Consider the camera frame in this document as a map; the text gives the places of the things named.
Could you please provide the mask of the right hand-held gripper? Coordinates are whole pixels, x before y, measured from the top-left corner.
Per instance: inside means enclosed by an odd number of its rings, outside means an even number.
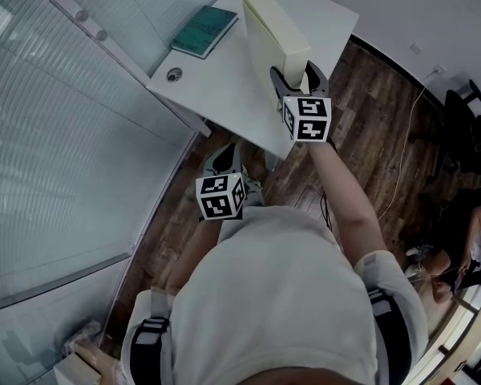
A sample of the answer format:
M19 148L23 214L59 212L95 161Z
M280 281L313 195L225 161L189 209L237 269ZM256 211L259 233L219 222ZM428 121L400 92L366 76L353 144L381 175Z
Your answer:
M332 121L329 80L319 67L308 61L305 67L305 94L292 88L283 74L271 67L270 79L280 96L281 132L293 142L324 143Z

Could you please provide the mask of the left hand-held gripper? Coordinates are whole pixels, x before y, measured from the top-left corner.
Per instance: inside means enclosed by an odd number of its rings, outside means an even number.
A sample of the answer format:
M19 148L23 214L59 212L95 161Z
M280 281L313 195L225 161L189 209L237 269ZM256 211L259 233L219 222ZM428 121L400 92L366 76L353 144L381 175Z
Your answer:
M206 221L240 220L247 194L238 145L231 143L216 150L205 161L195 186L201 216Z

